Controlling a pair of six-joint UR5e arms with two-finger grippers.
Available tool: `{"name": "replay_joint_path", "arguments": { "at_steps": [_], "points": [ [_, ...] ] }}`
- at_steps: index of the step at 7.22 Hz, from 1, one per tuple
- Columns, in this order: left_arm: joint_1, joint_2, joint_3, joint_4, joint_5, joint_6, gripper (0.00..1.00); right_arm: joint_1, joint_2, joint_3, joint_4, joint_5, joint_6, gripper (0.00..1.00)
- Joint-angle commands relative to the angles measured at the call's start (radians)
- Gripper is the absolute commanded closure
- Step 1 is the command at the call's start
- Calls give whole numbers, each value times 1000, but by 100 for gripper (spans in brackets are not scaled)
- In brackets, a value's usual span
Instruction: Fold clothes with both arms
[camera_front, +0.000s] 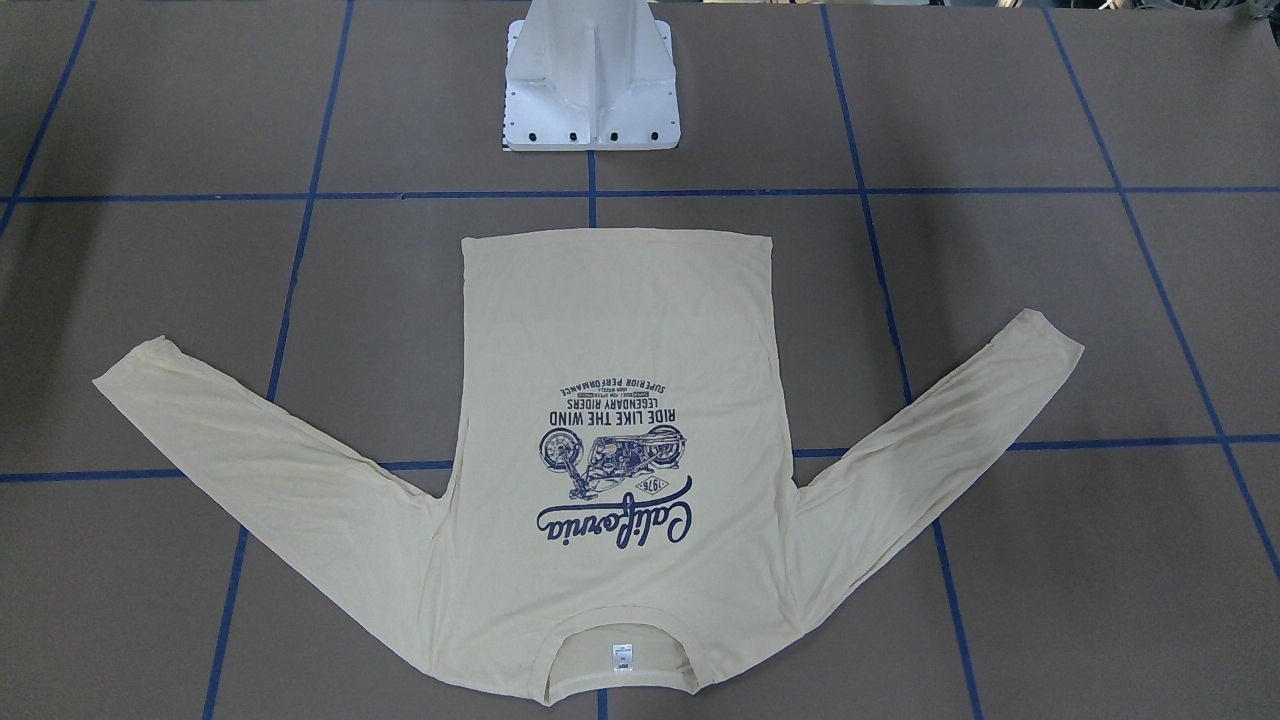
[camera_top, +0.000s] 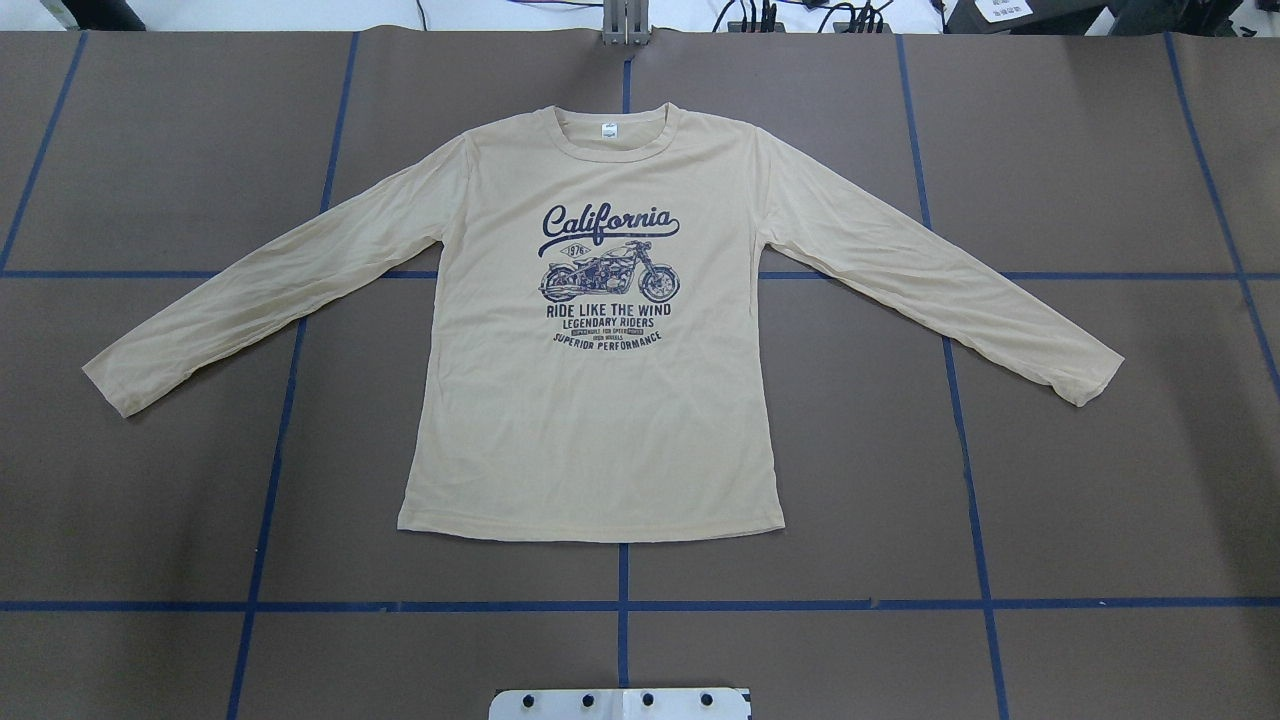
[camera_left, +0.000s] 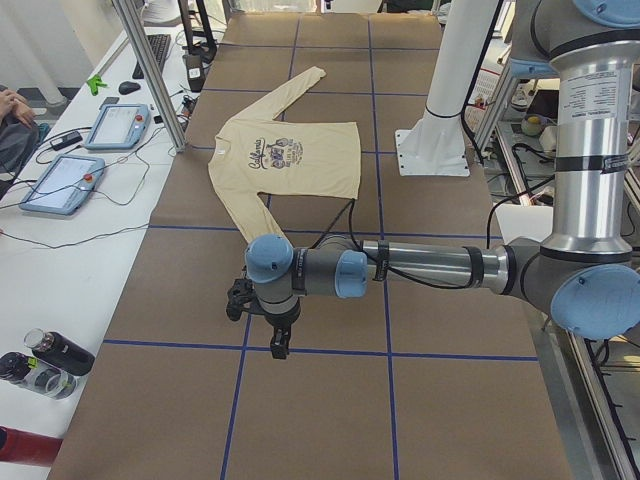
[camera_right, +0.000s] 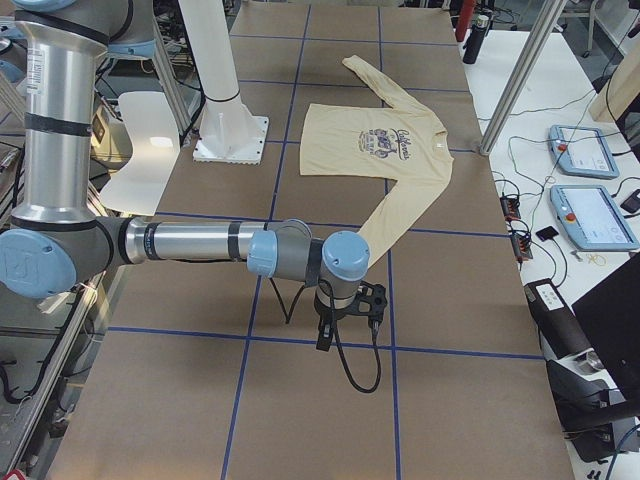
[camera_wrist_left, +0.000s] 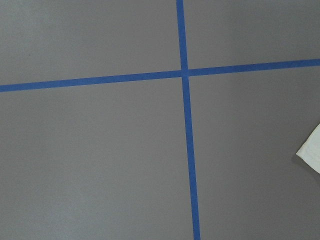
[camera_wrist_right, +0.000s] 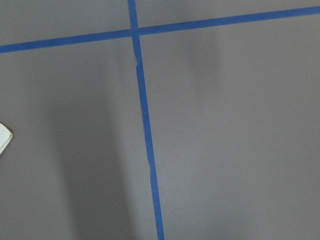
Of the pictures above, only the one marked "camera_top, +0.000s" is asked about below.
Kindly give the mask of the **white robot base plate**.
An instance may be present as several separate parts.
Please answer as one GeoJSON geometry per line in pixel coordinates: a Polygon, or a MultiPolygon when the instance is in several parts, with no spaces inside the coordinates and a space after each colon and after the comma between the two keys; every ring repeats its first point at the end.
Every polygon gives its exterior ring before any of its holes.
{"type": "Polygon", "coordinates": [[[512,689],[489,719],[751,719],[750,691],[732,687],[512,689]]]}

